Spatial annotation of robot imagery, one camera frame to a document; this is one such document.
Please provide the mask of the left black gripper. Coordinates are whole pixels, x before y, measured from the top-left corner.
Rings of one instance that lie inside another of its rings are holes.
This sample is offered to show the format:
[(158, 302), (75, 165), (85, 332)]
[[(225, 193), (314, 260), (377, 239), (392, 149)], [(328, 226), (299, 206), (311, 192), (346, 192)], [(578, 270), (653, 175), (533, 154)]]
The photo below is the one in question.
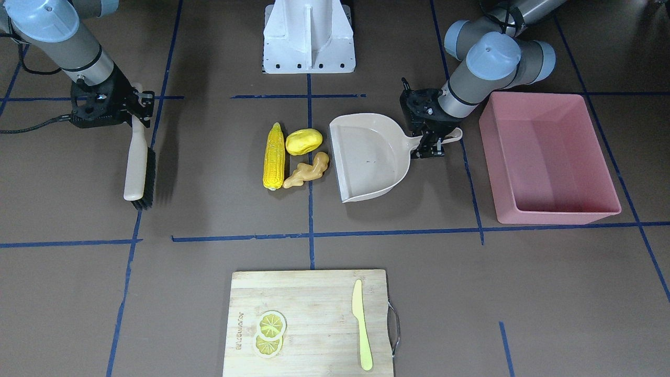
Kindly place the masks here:
[(413, 137), (421, 136), (411, 159), (444, 157), (443, 142), (462, 138), (461, 120), (448, 115), (439, 99), (442, 90), (436, 88), (414, 90), (406, 78), (401, 78), (404, 90), (400, 94), (400, 107), (404, 115), (404, 131)]

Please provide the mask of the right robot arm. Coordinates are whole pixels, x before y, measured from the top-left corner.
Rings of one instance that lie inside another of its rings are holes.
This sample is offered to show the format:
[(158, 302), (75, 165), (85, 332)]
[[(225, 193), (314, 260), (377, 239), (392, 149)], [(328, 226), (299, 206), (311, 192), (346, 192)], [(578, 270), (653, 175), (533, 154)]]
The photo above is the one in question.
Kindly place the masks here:
[(133, 86), (84, 24), (114, 13), (118, 1), (3, 1), (2, 35), (19, 48), (41, 49), (72, 81), (69, 114), (55, 118), (79, 128), (149, 127), (154, 93)]

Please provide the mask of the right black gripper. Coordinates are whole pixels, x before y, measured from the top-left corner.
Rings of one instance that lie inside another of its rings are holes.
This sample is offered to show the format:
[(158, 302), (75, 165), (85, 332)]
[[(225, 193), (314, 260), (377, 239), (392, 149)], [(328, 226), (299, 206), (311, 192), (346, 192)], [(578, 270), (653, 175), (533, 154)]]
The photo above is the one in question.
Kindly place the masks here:
[(150, 127), (154, 96), (138, 84), (132, 86), (120, 69), (113, 69), (108, 79), (93, 86), (77, 80), (70, 86), (70, 122), (79, 128), (105, 127), (131, 124), (136, 116)]

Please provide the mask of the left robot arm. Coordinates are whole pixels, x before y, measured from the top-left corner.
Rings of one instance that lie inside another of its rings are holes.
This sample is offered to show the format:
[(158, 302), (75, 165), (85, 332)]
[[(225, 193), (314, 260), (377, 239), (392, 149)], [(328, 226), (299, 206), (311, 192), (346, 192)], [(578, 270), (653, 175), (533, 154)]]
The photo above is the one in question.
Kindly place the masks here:
[(501, 1), (483, 17), (453, 23), (443, 48), (460, 64), (441, 88), (412, 89), (402, 78), (399, 102), (405, 129), (420, 138), (412, 159), (442, 157), (443, 145), (462, 138), (460, 123), (492, 92), (542, 81), (553, 71), (555, 50), (544, 41), (519, 40), (562, 1)]

